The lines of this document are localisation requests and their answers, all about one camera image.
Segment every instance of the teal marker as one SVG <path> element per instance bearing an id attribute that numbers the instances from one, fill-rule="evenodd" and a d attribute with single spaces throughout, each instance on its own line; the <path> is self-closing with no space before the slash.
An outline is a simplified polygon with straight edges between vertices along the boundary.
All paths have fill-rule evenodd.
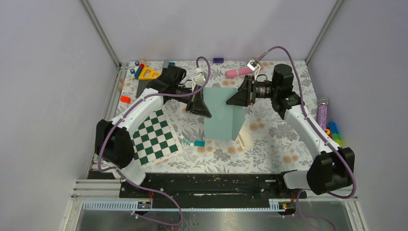
<path id="1" fill-rule="evenodd" d="M 187 138 L 185 138 L 183 135 L 180 135 L 180 139 L 182 139 L 188 146 L 192 147 L 194 144 L 189 141 Z"/>

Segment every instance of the pink toy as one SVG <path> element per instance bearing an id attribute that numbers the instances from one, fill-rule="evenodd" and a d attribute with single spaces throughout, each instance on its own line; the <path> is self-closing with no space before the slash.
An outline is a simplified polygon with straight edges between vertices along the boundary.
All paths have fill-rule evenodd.
<path id="1" fill-rule="evenodd" d="M 242 68 L 242 69 L 235 69 L 235 70 L 229 70 L 225 72 L 225 77 L 226 78 L 234 78 L 237 76 L 243 76 L 252 73 L 252 70 L 249 67 Z"/>

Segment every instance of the floral tablecloth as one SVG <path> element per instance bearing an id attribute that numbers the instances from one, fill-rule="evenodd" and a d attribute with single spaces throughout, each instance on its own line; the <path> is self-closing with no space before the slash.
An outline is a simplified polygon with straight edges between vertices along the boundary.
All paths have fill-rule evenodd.
<path id="1" fill-rule="evenodd" d="M 175 62 L 176 66 L 187 70 L 189 79 L 196 75 L 195 61 Z M 276 64 L 290 62 L 261 62 L 269 80 Z M 161 72 L 163 62 L 147 62 L 148 66 Z M 316 95 L 304 61 L 295 61 L 300 75 L 304 101 L 313 117 L 317 113 Z M 203 70 L 207 69 L 200 61 Z M 231 69 L 246 67 L 246 61 L 226 61 L 212 64 L 212 77 L 208 87 L 238 88 L 243 77 L 226 79 L 224 74 Z M 136 100 L 138 80 L 128 70 L 121 95 Z M 295 92 L 299 92 L 296 78 L 293 81 Z M 128 104 L 119 102 L 116 114 L 121 113 Z M 190 140 L 204 140 L 205 147 L 183 146 L 183 152 L 175 157 L 146 168 L 146 172 L 183 172 L 183 173 L 280 173 L 288 170 L 307 170 L 312 163 L 309 150 L 297 133 L 273 111 L 269 99 L 257 99 L 256 104 L 245 108 L 245 125 L 248 126 L 254 140 L 254 147 L 242 149 L 238 141 L 210 140 L 204 137 L 204 118 L 185 112 L 185 104 L 170 100 L 165 103 L 174 129 Z"/>

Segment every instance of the glitter tube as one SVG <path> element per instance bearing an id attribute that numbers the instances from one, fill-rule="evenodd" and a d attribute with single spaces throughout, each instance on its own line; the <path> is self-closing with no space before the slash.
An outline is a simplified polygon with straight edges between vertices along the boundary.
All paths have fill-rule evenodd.
<path id="1" fill-rule="evenodd" d="M 329 105 L 329 100 L 326 97 L 322 97 L 318 101 L 318 119 L 317 122 L 319 126 L 326 130 L 326 119 L 327 119 L 327 105 Z"/>

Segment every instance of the checkerboard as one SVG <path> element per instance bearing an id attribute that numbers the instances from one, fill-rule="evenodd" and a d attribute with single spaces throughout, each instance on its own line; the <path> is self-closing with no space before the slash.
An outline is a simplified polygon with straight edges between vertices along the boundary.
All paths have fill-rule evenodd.
<path id="1" fill-rule="evenodd" d="M 150 114 L 133 134 L 135 160 L 141 169 L 181 153 L 180 141 L 164 107 Z"/>

